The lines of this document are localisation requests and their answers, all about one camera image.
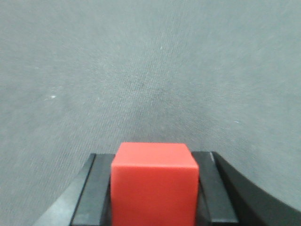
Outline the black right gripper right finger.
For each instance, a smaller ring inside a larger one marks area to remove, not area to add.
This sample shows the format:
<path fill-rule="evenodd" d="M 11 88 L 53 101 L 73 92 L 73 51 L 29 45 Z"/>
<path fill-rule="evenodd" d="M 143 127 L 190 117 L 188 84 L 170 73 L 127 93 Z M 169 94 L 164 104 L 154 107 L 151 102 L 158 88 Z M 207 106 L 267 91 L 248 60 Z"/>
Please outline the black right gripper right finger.
<path fill-rule="evenodd" d="M 217 152 L 192 152 L 199 165 L 197 226 L 299 226 L 301 212 L 246 178 Z"/>

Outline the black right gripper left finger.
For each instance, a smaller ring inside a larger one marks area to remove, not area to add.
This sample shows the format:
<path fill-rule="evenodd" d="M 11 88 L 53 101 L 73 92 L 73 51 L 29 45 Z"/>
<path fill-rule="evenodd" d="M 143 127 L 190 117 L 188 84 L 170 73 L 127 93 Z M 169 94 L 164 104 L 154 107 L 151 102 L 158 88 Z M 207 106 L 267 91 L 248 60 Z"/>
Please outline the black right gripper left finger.
<path fill-rule="evenodd" d="M 35 225 L 110 226 L 113 159 L 113 154 L 91 154 L 78 175 Z"/>

